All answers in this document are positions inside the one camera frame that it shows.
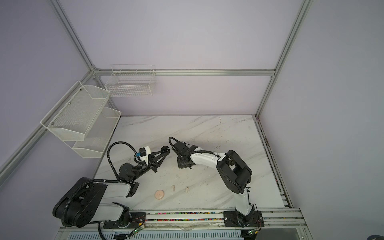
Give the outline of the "black earbud charging case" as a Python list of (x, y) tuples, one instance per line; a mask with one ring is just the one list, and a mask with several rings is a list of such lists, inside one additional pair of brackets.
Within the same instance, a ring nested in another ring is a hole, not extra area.
[(163, 147), (161, 148), (161, 154), (166, 154), (166, 155), (168, 155), (169, 153), (170, 153), (170, 149), (169, 149), (168, 146), (163, 146)]

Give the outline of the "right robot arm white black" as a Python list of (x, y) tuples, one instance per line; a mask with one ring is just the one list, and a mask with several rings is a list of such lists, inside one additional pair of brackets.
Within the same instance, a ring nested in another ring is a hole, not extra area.
[(172, 150), (177, 155), (180, 169), (204, 165), (216, 169), (224, 185), (234, 194), (235, 211), (242, 217), (249, 216), (255, 208), (249, 200), (249, 186), (252, 170), (243, 159), (233, 150), (227, 153), (216, 153), (204, 150), (198, 146), (169, 138)]

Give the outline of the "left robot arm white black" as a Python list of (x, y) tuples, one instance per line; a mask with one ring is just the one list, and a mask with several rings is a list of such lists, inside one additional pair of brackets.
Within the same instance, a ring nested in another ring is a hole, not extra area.
[(148, 171), (157, 172), (169, 154), (168, 147), (150, 154), (140, 152), (135, 166), (121, 165), (116, 180), (80, 178), (56, 203), (53, 216), (64, 227), (82, 228), (101, 222), (111, 222), (118, 228), (139, 224), (143, 219), (134, 220), (129, 207), (107, 200), (132, 197), (140, 185), (136, 180)]

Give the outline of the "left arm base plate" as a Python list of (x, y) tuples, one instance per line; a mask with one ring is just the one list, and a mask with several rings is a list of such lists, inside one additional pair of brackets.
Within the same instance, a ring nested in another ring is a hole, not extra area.
[(106, 221), (103, 224), (104, 229), (136, 229), (143, 225), (146, 220), (145, 212), (130, 212), (123, 214), (117, 221)]

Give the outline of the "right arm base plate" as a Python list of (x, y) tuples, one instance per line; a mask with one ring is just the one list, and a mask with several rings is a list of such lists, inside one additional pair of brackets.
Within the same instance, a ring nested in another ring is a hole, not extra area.
[(264, 218), (261, 211), (251, 210), (248, 215), (242, 215), (238, 211), (224, 211), (225, 227), (264, 227)]

